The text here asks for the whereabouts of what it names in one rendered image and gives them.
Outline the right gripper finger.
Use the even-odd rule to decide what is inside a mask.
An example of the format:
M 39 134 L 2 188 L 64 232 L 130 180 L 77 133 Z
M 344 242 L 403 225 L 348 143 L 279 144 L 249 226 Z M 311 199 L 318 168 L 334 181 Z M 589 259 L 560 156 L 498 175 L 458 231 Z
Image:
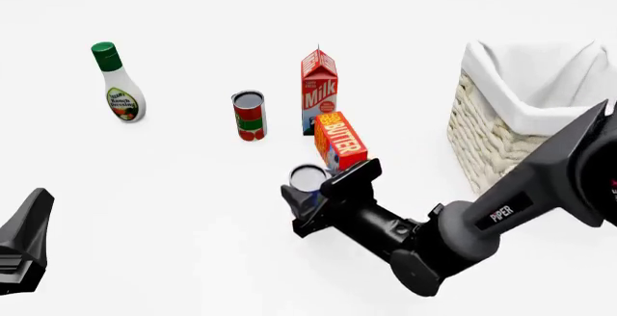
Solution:
M 290 185 L 281 185 L 281 194 L 297 220 L 310 217 L 319 205 L 319 191 L 300 191 Z

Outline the cream woven basket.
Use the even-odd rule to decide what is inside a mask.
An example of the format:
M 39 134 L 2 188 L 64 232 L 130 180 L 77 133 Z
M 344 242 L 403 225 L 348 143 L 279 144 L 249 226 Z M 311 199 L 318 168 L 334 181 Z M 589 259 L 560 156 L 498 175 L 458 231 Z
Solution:
M 466 72 L 459 75 L 446 134 L 477 195 L 488 191 L 548 139 L 512 130 Z

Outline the red tomato sauce can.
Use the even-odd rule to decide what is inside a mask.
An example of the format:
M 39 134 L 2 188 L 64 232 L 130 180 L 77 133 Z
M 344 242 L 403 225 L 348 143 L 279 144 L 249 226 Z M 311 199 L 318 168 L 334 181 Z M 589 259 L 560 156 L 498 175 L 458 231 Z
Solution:
M 238 92 L 231 98 L 241 139 L 256 142 L 267 134 L 264 95 L 255 90 Z

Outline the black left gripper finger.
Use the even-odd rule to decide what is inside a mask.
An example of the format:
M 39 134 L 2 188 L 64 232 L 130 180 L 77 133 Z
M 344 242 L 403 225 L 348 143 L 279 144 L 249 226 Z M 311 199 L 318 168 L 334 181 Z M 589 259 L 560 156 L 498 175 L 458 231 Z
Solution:
M 46 234 L 53 204 L 54 197 L 44 188 L 33 191 L 0 226 L 0 255 L 46 258 Z

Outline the red white milk carton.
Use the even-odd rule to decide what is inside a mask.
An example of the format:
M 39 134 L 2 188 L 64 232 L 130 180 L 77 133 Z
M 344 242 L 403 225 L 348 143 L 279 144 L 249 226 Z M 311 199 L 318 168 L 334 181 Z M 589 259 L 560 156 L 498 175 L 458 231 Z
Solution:
M 301 62 L 302 130 L 314 135 L 316 117 L 336 111 L 338 74 L 335 61 L 316 49 Z

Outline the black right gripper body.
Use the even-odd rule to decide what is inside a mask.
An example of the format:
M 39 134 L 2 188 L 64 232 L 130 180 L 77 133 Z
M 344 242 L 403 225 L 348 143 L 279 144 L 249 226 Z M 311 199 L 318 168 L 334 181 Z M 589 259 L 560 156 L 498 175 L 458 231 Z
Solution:
M 333 206 L 329 199 L 320 198 L 318 207 L 310 214 L 310 217 L 304 220 L 297 220 L 295 218 L 292 221 L 294 233 L 301 238 L 305 238 L 316 231 L 332 226 L 333 221 L 329 218 L 332 208 Z

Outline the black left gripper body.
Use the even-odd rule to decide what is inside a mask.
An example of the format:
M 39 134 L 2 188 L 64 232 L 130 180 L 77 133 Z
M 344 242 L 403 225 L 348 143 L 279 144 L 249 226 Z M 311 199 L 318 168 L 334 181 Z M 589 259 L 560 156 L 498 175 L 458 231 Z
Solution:
M 35 292 L 46 267 L 46 257 L 0 246 L 0 296 Z

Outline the white ranch dressing bottle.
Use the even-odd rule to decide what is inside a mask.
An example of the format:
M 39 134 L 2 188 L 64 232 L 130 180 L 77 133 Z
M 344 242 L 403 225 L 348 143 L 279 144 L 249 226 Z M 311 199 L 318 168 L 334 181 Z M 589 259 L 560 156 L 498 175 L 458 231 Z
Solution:
M 105 99 L 114 115 L 123 122 L 134 123 L 147 112 L 146 99 L 124 69 L 116 46 L 109 41 L 91 47 L 105 81 Z

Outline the orange butter box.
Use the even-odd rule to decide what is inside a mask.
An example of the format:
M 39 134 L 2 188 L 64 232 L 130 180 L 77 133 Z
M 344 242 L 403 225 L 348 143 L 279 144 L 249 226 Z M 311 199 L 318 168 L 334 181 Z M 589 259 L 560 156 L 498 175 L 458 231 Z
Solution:
M 314 143 L 331 171 L 344 171 L 367 159 L 367 149 L 341 112 L 316 117 Z

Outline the white cloth basket liner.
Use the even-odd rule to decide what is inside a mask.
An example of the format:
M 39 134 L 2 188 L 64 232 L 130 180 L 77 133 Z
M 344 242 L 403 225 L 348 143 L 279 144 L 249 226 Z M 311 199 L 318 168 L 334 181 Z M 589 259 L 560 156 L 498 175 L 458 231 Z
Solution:
M 590 107 L 617 102 L 617 40 L 472 40 L 462 70 L 522 135 L 552 136 Z

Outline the blue alphabet soup can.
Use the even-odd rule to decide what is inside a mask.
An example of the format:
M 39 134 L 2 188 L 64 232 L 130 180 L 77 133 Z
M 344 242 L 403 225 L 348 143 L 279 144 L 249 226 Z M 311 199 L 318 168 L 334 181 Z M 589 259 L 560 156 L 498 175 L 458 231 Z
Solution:
M 310 194 L 310 205 L 317 205 L 321 185 L 332 176 L 332 171 L 318 165 L 299 165 L 291 171 L 289 185 L 297 191 Z

